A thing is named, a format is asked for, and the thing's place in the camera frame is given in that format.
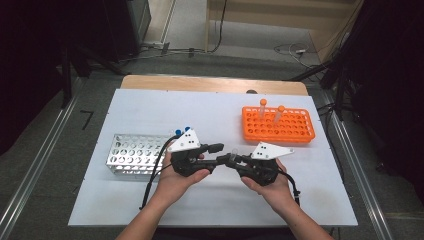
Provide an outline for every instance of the hand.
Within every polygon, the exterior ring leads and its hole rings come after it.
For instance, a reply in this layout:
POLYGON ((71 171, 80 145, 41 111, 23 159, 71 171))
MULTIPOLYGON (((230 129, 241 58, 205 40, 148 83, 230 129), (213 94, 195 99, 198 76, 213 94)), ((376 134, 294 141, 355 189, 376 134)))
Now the hand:
MULTIPOLYGON (((162 162, 162 167, 166 167, 170 163, 171 153, 167 152, 162 162)), ((200 182, 209 174, 209 170, 202 169, 189 177, 184 177, 176 173, 172 166, 169 166, 161 172, 156 191, 149 203, 155 202, 155 204, 161 204, 163 207, 168 208, 180 199, 191 185, 200 182)))
MULTIPOLYGON (((276 159, 278 166, 284 171, 287 172, 286 167, 276 159)), ((280 212, 284 206, 287 206, 287 203, 294 202, 294 199, 290 193, 290 188, 287 178, 278 174, 275 182, 262 187, 257 184, 254 180, 248 177, 242 177, 241 181, 251 190, 257 192, 259 195, 262 195, 264 199, 271 205, 272 209, 276 212, 280 212)))

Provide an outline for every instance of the person's left hand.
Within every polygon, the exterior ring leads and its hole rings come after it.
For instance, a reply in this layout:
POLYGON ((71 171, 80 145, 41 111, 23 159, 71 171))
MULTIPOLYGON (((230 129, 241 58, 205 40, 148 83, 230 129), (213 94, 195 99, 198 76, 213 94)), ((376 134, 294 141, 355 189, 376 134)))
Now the person's left hand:
MULTIPOLYGON (((162 167, 164 168, 170 163, 171 153, 167 152, 163 159, 162 167)), ((191 185, 200 182, 209 174, 209 170, 202 169, 189 177, 184 177, 176 173, 172 166, 169 166, 160 173, 159 183, 149 203, 154 202, 168 208, 180 199, 191 185)))

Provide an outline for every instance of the forearm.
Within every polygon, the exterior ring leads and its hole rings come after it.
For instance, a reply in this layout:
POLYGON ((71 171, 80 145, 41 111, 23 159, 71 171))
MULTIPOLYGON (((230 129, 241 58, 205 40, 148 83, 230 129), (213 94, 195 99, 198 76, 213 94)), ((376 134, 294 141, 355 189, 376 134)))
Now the forearm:
POLYGON ((286 221, 296 239, 333 239, 321 226, 310 218, 294 201, 275 211, 286 221))
POLYGON ((117 237, 117 240, 152 239, 156 227, 168 206, 150 201, 117 237))

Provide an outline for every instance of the white tabletop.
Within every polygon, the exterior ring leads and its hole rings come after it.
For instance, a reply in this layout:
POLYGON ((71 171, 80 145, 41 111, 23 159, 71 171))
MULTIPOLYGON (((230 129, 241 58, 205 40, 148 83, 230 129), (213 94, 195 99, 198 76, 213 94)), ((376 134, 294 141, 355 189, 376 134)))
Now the white tabletop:
MULTIPOLYGON (((124 89, 115 92, 69 225, 127 225, 138 213, 146 182, 116 176, 106 166, 115 134, 167 135, 189 126, 201 143, 225 145, 222 152, 206 159, 234 148, 238 154, 247 155, 257 143, 243 140, 241 109, 257 106, 261 98, 268 100, 268 106, 307 109, 312 119, 316 137, 310 143, 279 144, 295 151, 280 160, 301 191, 302 209, 323 226, 357 225, 311 97, 124 89)), ((261 196, 240 181, 234 169, 218 166, 171 206, 159 225, 270 227, 285 223, 261 196)))

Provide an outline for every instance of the test tube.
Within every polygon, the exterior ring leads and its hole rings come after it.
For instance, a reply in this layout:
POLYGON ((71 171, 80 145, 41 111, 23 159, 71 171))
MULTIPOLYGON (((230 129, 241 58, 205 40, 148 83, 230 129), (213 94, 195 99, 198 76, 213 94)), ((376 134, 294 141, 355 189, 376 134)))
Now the test tube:
POLYGON ((262 98, 261 101, 260 101, 260 104, 261 104, 261 108, 259 110, 259 116, 261 118, 263 118, 264 117, 264 114, 265 114, 266 99, 265 98, 262 98))
POLYGON ((278 122, 278 120, 280 120, 281 114, 283 114, 284 109, 286 109, 284 106, 282 106, 282 105, 278 106, 278 111, 275 112, 274 123, 276 123, 276 122, 278 122))

